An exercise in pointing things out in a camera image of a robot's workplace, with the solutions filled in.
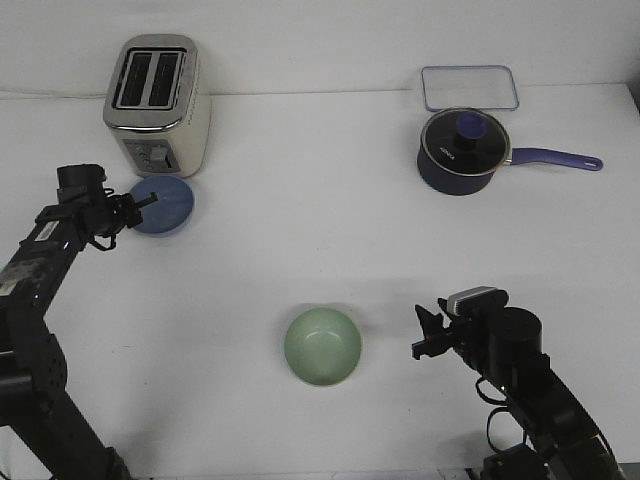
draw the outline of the blue plate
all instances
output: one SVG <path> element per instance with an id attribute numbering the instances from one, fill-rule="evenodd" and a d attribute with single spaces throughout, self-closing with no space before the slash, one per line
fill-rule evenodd
<path id="1" fill-rule="evenodd" d="M 147 234 L 171 234 L 189 218 L 194 196 L 191 187 L 173 175 L 154 175 L 138 182 L 129 193 L 136 202 L 155 192 L 158 201 L 142 208 L 143 221 L 134 227 Z"/>

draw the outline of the toaster slot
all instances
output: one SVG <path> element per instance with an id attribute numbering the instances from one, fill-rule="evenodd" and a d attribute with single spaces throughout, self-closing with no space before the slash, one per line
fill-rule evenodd
<path id="1" fill-rule="evenodd" d="M 172 94 L 175 94 L 177 84 L 176 74 L 178 53 L 161 53 L 158 58 L 156 74 L 153 78 L 149 105 L 152 107 L 167 107 L 173 104 Z"/>
<path id="2" fill-rule="evenodd" d="M 131 55 L 128 70 L 125 73 L 126 82 L 120 98 L 120 104 L 123 107 L 140 105 L 150 62 L 151 53 L 134 53 Z"/>

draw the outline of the saucepan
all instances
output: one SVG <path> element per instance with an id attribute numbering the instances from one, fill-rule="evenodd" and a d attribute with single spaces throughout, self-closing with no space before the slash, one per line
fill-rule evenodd
<path id="1" fill-rule="evenodd" d="M 602 160 L 544 148 L 513 148 L 498 120 L 474 108 L 447 108 L 422 129 L 418 170 L 434 189 L 469 195 L 484 188 L 502 165 L 531 162 L 598 171 Z"/>

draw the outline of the white wall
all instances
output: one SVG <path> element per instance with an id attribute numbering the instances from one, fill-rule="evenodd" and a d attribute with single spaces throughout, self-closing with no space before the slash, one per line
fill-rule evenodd
<path id="1" fill-rule="evenodd" d="M 5 1 L 0 90 L 106 90 L 140 33 L 199 42 L 212 93 L 402 89 L 427 64 L 501 63 L 521 85 L 627 82 L 638 0 Z"/>

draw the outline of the green bowl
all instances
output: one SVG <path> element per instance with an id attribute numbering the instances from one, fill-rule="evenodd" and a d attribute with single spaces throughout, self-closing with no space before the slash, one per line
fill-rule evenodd
<path id="1" fill-rule="evenodd" d="M 362 338 L 344 313 L 316 307 L 298 316 L 287 330 L 284 355 L 301 380 L 312 385 L 335 385 L 358 365 Z"/>

